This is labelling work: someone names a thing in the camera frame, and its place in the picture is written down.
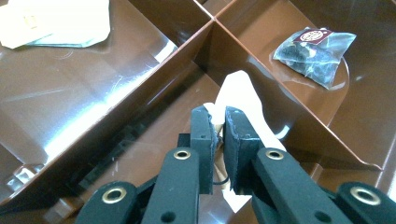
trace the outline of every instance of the white paper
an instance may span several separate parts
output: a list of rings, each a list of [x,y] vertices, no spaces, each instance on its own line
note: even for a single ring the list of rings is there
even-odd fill
[[[29,7],[0,7],[0,42],[15,49],[29,42],[52,34],[42,18]]]
[[[52,31],[29,45],[85,48],[110,33],[109,0],[9,0],[11,6],[32,8]]]

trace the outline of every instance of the screw hole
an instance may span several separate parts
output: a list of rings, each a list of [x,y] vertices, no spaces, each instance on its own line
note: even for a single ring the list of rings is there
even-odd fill
[[[332,218],[329,217],[329,215],[327,215],[326,213],[323,213],[323,212],[317,211],[317,212],[315,213],[315,217],[316,217],[319,221],[321,221],[321,222],[325,222],[325,223],[330,223],[330,222],[332,222]]]
[[[381,204],[381,199],[372,191],[368,189],[364,189],[361,187],[353,187],[350,190],[350,193],[353,197],[359,200],[361,203],[366,203],[370,205],[379,205]]]
[[[102,196],[102,201],[104,203],[117,203],[121,201],[126,195],[126,190],[124,188],[116,187],[109,189]]]
[[[117,200],[120,196],[121,196],[121,191],[115,190],[115,191],[110,192],[107,195],[107,198],[110,200]]]
[[[178,160],[186,160],[191,156],[191,153],[187,150],[180,150],[175,152],[174,157]]]
[[[170,223],[175,221],[176,215],[173,212],[166,212],[161,216],[161,221],[165,223]]]
[[[274,150],[269,150],[265,153],[265,155],[267,155],[268,158],[272,159],[272,160],[282,160],[283,159],[283,154],[281,152],[278,151],[274,151]]]

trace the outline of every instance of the white napkin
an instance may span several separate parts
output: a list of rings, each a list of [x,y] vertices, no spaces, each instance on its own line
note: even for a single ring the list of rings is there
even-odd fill
[[[220,88],[216,102],[214,104],[206,103],[204,106],[212,116],[211,122],[218,134],[222,135],[222,127],[225,122],[225,108],[226,106],[232,106],[245,113],[265,147],[274,147],[286,151],[285,147],[276,138],[276,135],[266,123],[262,113],[262,102],[246,72],[237,71],[228,75]],[[219,159],[215,161],[215,169],[221,179],[227,175],[225,174],[224,161],[221,161],[222,157],[219,156],[217,158]],[[229,186],[230,181],[222,186],[222,194],[225,201],[236,213],[248,202],[251,196],[235,195],[233,190],[230,191]]]
[[[40,18],[27,8],[5,5],[0,7],[0,42],[15,49],[52,34]]]
[[[50,32],[24,44],[86,48],[110,33],[109,0],[9,0],[8,6],[28,12]]]

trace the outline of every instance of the clear plastic bag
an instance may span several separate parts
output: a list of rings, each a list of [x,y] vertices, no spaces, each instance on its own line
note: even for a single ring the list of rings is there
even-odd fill
[[[344,53],[355,38],[349,33],[305,28],[285,40],[276,49],[274,59],[329,89]]]

